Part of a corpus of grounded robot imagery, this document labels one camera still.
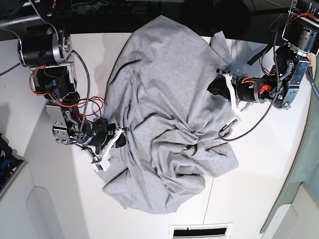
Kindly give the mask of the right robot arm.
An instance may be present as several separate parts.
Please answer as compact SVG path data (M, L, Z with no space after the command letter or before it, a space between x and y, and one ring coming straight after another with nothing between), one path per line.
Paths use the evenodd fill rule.
M31 70L31 91L47 99L56 141L80 147L91 155L96 171L106 170L111 148L125 144L127 129L102 116L87 118L89 103L102 108L106 102L100 97L81 98L76 90L74 58L79 54L66 29L71 6L69 0L3 0L0 27L18 38L20 64Z

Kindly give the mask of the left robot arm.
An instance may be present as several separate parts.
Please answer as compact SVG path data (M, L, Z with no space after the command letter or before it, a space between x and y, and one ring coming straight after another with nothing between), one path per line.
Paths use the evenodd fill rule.
M319 53L319 2L294 0L282 32L284 44L274 51L271 70L262 67L263 77L227 74L219 69L218 77L208 86L214 95L236 102L262 104L272 101L278 109L288 109L309 73L309 55Z

